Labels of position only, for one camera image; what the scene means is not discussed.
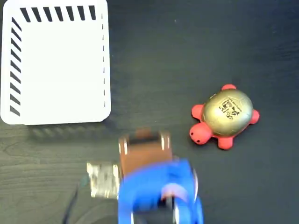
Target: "red toy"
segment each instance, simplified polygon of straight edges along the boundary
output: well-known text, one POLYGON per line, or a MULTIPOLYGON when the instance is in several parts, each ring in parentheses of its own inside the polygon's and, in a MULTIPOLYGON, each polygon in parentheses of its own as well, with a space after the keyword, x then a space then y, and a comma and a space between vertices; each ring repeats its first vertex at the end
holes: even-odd
POLYGON ((232 84, 223 86, 205 104, 195 105, 192 116, 200 123, 190 129, 191 139, 203 145, 211 137, 217 138, 218 147, 225 150, 233 146, 235 136, 259 120, 251 100, 232 84))

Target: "red turtle head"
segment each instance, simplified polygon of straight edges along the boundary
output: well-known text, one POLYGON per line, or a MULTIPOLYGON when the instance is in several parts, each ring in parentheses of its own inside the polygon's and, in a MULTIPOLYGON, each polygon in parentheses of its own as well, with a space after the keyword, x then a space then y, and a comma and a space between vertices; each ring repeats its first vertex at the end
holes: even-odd
POLYGON ((199 145, 203 145, 209 141, 209 139, 212 137, 212 134, 212 130, 204 122, 194 125, 189 131, 191 139, 199 145))

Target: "black cable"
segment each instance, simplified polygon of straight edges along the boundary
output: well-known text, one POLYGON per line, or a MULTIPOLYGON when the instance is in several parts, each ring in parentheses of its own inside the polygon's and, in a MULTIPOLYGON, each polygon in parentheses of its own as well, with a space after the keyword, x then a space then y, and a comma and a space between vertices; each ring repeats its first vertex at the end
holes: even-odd
POLYGON ((89 182, 89 177, 85 176, 84 178, 82 178, 81 182, 77 185, 76 189, 75 189, 75 193, 73 195, 73 197, 71 198, 71 201, 69 203, 69 205, 66 208, 66 211, 64 213, 64 218, 62 220, 62 224, 68 224, 69 223, 69 218, 71 215, 71 210, 74 207, 77 198, 78 198, 78 194, 79 194, 79 190, 81 187, 84 187, 88 184, 89 182))

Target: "turtle shell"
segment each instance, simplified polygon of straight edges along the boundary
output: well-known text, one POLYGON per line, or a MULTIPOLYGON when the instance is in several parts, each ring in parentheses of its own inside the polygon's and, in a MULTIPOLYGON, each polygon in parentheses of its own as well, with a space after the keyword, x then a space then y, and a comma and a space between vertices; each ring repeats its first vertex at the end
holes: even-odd
POLYGON ((249 97, 236 89, 214 94, 204 104, 201 119, 219 137, 230 137, 241 132, 250 122, 253 112, 249 97))

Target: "dark wooden table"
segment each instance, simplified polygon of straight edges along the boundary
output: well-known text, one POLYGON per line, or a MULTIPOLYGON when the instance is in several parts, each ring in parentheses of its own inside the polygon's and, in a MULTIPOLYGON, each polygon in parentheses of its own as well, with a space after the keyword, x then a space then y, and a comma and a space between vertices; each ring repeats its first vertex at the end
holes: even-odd
MULTIPOLYGON (((103 123, 0 122, 1 224, 59 224, 89 160, 117 138, 166 129, 199 175, 206 224, 296 224, 299 213, 299 2, 109 0, 112 112, 103 123), (261 113, 230 151, 193 144, 192 105, 227 83, 261 113)), ((83 190, 71 223, 113 223, 115 203, 83 190)))

